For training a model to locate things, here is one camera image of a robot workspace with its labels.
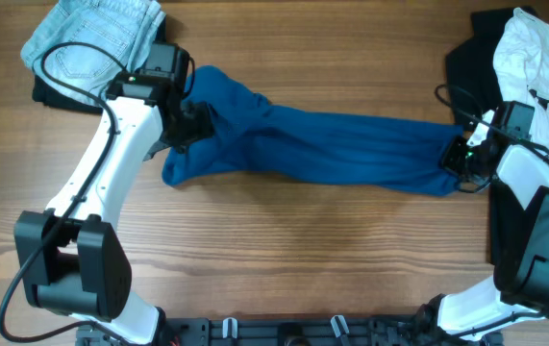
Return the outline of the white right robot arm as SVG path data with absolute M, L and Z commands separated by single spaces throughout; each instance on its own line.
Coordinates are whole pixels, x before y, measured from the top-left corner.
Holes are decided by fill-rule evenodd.
M 492 187 L 497 259 L 489 278 L 435 297 L 400 323 L 410 344 L 490 345 L 512 324 L 549 319 L 549 160 L 504 136 L 475 147 L 457 136 L 440 164 Z

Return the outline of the dark blue t-shirt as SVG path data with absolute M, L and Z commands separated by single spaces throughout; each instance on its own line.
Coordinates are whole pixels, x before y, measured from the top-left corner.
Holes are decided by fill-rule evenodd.
M 310 112 L 270 103 L 219 68 L 201 66 L 188 97 L 205 103 L 213 135 L 171 150 L 162 180 L 235 171 L 278 172 L 325 185 L 377 185 L 445 196 L 458 178 L 441 168 L 456 125 L 345 113 Z

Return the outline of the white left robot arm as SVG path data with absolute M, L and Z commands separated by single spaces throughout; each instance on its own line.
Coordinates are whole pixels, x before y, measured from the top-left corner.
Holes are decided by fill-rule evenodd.
M 20 268 L 8 291 L 28 304 L 74 318 L 123 345 L 154 345 L 163 312 L 131 289 L 132 267 L 116 234 L 122 206 L 145 161 L 213 134 L 204 103 L 173 96 L 111 96 L 76 169 L 40 212 L 14 225 Z

